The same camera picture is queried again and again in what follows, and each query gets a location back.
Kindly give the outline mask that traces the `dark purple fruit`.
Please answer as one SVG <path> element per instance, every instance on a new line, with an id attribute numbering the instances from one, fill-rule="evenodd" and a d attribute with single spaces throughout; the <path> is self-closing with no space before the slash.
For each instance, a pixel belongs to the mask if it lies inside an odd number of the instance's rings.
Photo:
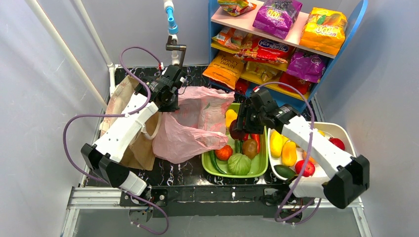
<path id="1" fill-rule="evenodd" d="M 237 123 L 237 120 L 234 120 L 229 128 L 229 133 L 231 138 L 233 138 L 234 140 L 242 140 L 243 141 L 243 137 L 245 135 L 245 133 L 243 131 L 235 131 L 233 128 L 235 127 Z"/>

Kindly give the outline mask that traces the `brown potato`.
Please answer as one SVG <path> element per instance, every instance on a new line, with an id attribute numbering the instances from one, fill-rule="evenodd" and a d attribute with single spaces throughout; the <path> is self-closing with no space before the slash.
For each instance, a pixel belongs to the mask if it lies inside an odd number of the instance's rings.
<path id="1" fill-rule="evenodd" d="M 258 143 L 254 139 L 248 139 L 242 145 L 242 154 L 250 159 L 254 159 L 258 155 Z"/>

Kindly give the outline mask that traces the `pink plastic grocery bag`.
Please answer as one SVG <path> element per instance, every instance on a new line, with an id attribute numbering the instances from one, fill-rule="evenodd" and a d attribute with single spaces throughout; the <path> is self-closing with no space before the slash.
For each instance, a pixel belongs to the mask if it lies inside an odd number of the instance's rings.
<path id="1" fill-rule="evenodd" d="M 228 143 L 225 113 L 234 92 L 190 86 L 178 97 L 179 110 L 163 113 L 153 152 L 171 163 L 185 162 Z"/>

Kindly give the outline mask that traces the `orange yellow mango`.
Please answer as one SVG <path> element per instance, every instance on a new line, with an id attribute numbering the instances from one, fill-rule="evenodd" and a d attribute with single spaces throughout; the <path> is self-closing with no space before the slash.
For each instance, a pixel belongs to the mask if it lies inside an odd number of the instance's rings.
<path id="1" fill-rule="evenodd" d="M 291 167 L 297 161 L 297 153 L 296 153 L 296 143 L 295 142 L 287 142 L 283 145 L 282 149 L 282 165 Z"/>

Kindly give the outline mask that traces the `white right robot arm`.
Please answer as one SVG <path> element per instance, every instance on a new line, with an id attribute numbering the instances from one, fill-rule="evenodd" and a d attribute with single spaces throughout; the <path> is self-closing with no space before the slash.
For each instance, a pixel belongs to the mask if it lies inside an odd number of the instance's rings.
<path id="1" fill-rule="evenodd" d="M 291 182 L 290 192 L 298 198 L 324 198 L 344 209 L 370 186 L 370 162 L 338 148 L 313 128 L 290 105 L 278 106 L 267 89 L 258 86 L 241 103 L 233 131 L 262 134 L 276 130 L 306 150 L 321 166 L 325 178 L 301 177 Z"/>

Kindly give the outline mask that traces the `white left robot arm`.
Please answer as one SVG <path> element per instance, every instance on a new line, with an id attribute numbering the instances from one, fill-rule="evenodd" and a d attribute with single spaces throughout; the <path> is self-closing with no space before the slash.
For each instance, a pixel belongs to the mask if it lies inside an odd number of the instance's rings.
<path id="1" fill-rule="evenodd" d="M 186 72 L 169 65 L 158 76 L 145 76 L 110 128 L 94 142 L 84 144 L 81 154 L 90 170 L 113 188 L 121 188 L 136 196 L 147 188 L 145 181 L 122 165 L 126 148 L 138 132 L 146 131 L 146 121 L 158 112 L 178 110 L 178 90 L 185 82 Z"/>

